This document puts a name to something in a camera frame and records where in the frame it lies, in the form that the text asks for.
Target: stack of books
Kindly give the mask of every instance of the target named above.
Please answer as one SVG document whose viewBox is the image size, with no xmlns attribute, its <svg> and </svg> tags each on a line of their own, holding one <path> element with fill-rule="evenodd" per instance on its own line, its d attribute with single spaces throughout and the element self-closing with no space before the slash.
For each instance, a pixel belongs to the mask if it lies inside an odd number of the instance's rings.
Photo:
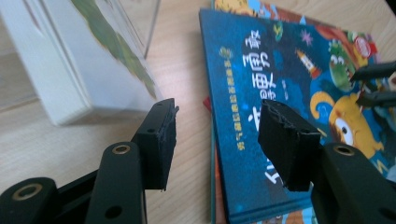
<svg viewBox="0 0 396 224">
<path fill-rule="evenodd" d="M 316 223 L 310 192 L 289 192 L 258 143 L 261 99 L 284 103 L 357 149 L 384 176 L 395 163 L 395 114 L 361 108 L 360 67 L 378 63 L 369 34 L 274 5 L 213 1 L 200 11 L 213 115 L 213 223 Z M 372 80 L 379 89 L 386 80 Z"/>
</svg>

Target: plastic case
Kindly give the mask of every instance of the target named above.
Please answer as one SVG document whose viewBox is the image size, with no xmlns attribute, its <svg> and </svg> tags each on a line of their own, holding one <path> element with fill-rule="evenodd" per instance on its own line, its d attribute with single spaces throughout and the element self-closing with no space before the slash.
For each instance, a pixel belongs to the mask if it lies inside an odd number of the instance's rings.
<svg viewBox="0 0 396 224">
<path fill-rule="evenodd" d="M 2 0 L 0 110 L 36 93 L 56 125 L 147 113 L 162 99 L 144 60 L 158 6 L 159 0 Z"/>
</svg>

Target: cartoon character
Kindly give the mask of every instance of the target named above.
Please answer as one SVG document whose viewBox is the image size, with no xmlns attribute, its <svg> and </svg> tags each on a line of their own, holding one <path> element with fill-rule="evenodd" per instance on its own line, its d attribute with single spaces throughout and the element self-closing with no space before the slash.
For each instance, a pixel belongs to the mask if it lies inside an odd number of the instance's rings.
<svg viewBox="0 0 396 224">
<path fill-rule="evenodd" d="M 321 36 L 329 41 L 333 39 L 339 40 L 355 68 L 366 65 L 368 63 L 368 58 L 376 53 L 375 44 L 371 41 L 370 37 L 364 34 L 346 33 L 329 26 L 315 26 L 315 29 Z"/>
<path fill-rule="evenodd" d="M 329 43 L 329 52 L 332 55 L 329 61 L 332 82 L 341 91 L 351 91 L 352 82 L 349 80 L 355 74 L 355 66 L 339 41 Z"/>
<path fill-rule="evenodd" d="M 256 11 L 248 6 L 248 0 L 230 1 L 224 4 L 222 0 L 215 0 L 215 9 L 219 11 L 232 12 L 234 14 L 258 17 Z"/>
<path fill-rule="evenodd" d="M 366 118 L 356 104 L 357 99 L 357 94 L 352 93 L 349 96 L 341 97 L 334 103 L 328 93 L 319 91 L 312 96 L 310 103 L 311 113 L 315 119 L 318 119 L 317 105 L 319 103 L 332 105 L 329 125 L 333 138 L 336 141 L 359 149 L 366 158 L 370 159 L 377 150 L 383 150 L 384 145 L 382 142 L 375 141 Z"/>
</svg>

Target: wood grain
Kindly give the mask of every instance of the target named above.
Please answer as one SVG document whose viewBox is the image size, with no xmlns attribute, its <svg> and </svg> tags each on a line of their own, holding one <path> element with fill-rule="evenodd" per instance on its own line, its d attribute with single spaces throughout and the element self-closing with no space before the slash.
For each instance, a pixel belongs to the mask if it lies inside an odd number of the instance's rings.
<svg viewBox="0 0 396 224">
<path fill-rule="evenodd" d="M 266 2 L 343 29 L 371 33 L 382 60 L 396 59 L 396 18 L 382 0 Z M 167 191 L 147 191 L 148 223 L 210 222 L 210 115 L 202 104 L 208 87 L 200 7 L 210 7 L 210 2 L 163 0 L 148 52 L 163 96 L 175 98 L 180 106 Z M 12 48 L 4 36 L 0 24 L 0 51 Z M 71 182 L 97 169 L 103 150 L 130 140 L 139 124 L 135 120 L 54 127 L 38 100 L 1 111 L 0 192 L 35 176 L 51 177 L 59 187 Z"/>
</svg>

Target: yellow cartoon character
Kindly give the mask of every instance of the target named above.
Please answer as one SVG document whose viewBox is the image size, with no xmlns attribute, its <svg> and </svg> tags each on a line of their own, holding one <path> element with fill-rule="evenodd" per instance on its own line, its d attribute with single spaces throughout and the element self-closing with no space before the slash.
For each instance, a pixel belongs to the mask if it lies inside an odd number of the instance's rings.
<svg viewBox="0 0 396 224">
<path fill-rule="evenodd" d="M 216 0 L 215 9 L 219 11 L 232 12 L 234 14 L 258 17 L 257 12 L 248 6 L 248 0 L 228 1 L 226 3 L 224 3 L 223 0 Z"/>
<path fill-rule="evenodd" d="M 367 123 L 366 118 L 356 104 L 358 96 L 355 93 L 341 97 L 336 103 L 332 97 L 319 91 L 312 96 L 311 113 L 315 119 L 319 118 L 316 107 L 319 103 L 332 105 L 332 112 L 329 116 L 329 125 L 332 136 L 336 141 L 359 149 L 366 158 L 370 159 L 377 150 L 383 150 L 384 145 L 375 141 L 373 133 Z"/>
</svg>

